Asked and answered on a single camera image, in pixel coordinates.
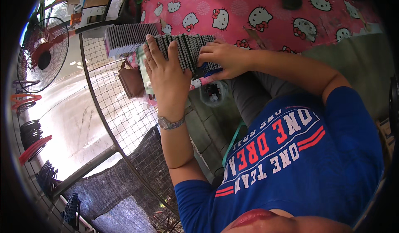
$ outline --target watch face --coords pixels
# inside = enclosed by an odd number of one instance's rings
[[[167,122],[164,120],[164,118],[159,118],[159,119],[158,119],[158,124],[159,124],[159,126],[160,126],[162,129],[164,129],[164,130],[167,129]]]

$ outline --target hand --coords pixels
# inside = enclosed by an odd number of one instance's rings
[[[201,48],[198,66],[202,66],[204,62],[218,63],[223,71],[211,75],[211,81],[231,79],[251,71],[251,52],[249,51],[216,39]]]
[[[169,61],[164,58],[151,35],[147,35],[147,42],[148,46],[143,46],[147,57],[144,65],[158,103],[158,115],[171,122],[179,121],[184,116],[184,104],[188,98],[192,73],[189,69],[183,72],[180,67],[177,42],[172,41],[169,44]]]

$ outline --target lips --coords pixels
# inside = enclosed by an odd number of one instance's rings
[[[231,229],[249,225],[258,220],[268,220],[275,216],[277,216],[277,214],[264,209],[250,210],[239,216],[232,224]]]

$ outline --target stack of cards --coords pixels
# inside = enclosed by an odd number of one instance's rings
[[[154,23],[132,23],[108,27],[105,30],[104,42],[108,58],[133,52],[146,42],[146,35],[158,35]]]
[[[170,35],[159,35],[155,36],[155,41],[159,47],[159,50],[163,53],[165,59],[167,59],[167,47],[172,41],[177,41],[177,56],[182,70],[190,69],[193,73],[193,80],[199,77],[204,77],[206,73],[221,68],[216,63],[207,63],[202,68],[197,68],[199,50],[202,46],[205,46],[208,42],[215,40],[213,36],[200,36],[193,35],[187,36],[186,34],[178,36]]]

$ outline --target finger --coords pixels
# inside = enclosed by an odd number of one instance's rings
[[[209,77],[209,81],[218,81],[218,80],[225,80],[225,79],[230,79],[229,73],[226,70],[215,73]]]
[[[215,55],[212,53],[201,53],[198,57],[198,67],[201,67],[205,62],[215,62]]]
[[[218,43],[218,44],[224,44],[226,43],[225,41],[223,41],[222,39],[216,39],[215,41],[213,41],[214,43]]]
[[[151,69],[150,65],[148,64],[147,59],[144,59],[144,66],[146,67],[148,77],[151,79],[151,77],[152,77],[152,69]]]
[[[220,43],[214,43],[214,42],[210,42],[206,44],[207,46],[218,46],[220,45]]]
[[[184,77],[186,77],[188,80],[191,81],[191,78],[193,77],[193,73],[189,69],[185,69],[183,71]]]
[[[176,41],[172,41],[169,44],[169,47],[167,47],[167,56],[169,58],[169,61],[172,63],[172,66],[179,66],[179,68],[180,68],[179,57],[177,56],[177,42]]]
[[[150,48],[148,47],[148,45],[144,44],[143,50],[144,50],[144,53],[146,54],[148,66],[150,66],[151,69],[157,68],[156,62],[154,61],[154,58],[152,57],[152,54],[150,52]]]
[[[200,49],[200,54],[201,53],[213,53],[214,51],[215,51],[215,46],[203,46],[201,49]]]
[[[159,50],[155,39],[152,37],[152,35],[147,35],[146,38],[147,38],[148,47],[150,48],[150,53],[151,53],[152,58],[154,59],[155,63],[157,64],[158,67],[164,66],[166,60],[165,60],[164,55]]]

